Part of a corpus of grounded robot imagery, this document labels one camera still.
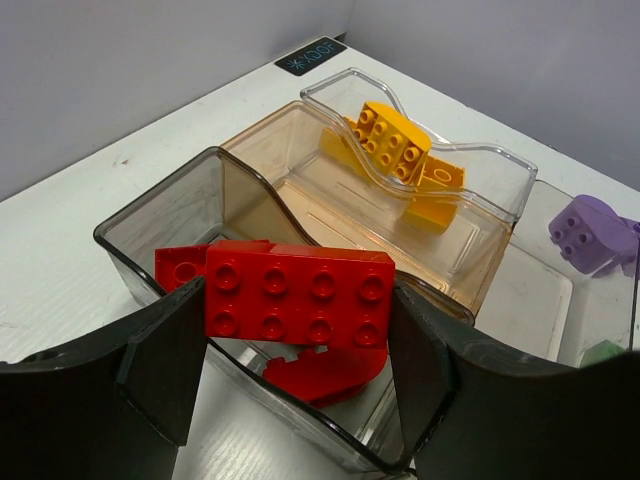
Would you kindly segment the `yellow square lego brick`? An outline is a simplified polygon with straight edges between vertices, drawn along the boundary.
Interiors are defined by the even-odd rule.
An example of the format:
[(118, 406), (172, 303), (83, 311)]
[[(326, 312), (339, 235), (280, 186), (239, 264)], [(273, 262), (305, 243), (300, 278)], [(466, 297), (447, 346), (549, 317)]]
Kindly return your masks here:
[(413, 183), (415, 195), (402, 218), (435, 235), (443, 234), (457, 214), (465, 175), (463, 167), (427, 155)]

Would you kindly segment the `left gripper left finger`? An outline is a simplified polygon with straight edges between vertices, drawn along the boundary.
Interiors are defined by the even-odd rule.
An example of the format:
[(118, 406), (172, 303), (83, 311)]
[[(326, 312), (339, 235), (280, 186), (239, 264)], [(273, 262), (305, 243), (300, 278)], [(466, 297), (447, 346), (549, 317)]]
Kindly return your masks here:
[(198, 277), (93, 332), (1, 364), (4, 479), (169, 479), (207, 345)]

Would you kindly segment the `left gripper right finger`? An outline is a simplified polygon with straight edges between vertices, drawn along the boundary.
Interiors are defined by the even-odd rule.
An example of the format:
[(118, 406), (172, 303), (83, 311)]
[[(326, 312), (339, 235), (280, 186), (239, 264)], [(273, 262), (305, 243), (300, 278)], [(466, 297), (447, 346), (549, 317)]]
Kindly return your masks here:
[(639, 355), (584, 368), (512, 348), (415, 290), (392, 293), (389, 348), (421, 479), (635, 479)]

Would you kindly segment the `red long lego brick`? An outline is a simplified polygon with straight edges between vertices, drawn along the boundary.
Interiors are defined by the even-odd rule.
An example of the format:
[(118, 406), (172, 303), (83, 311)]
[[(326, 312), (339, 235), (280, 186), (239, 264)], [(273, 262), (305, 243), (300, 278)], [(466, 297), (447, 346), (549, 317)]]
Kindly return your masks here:
[(166, 293), (205, 274), (207, 251), (210, 248), (233, 251), (268, 251), (269, 240), (218, 240), (211, 244), (158, 248), (154, 253), (154, 278)]

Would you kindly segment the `yellow rounded lego brick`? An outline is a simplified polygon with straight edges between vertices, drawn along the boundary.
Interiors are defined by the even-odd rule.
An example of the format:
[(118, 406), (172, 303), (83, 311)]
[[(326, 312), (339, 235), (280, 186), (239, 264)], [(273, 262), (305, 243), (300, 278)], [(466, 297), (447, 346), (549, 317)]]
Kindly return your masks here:
[(353, 132), (374, 165), (405, 185), (414, 179), (432, 147), (423, 130), (381, 102), (363, 104)]

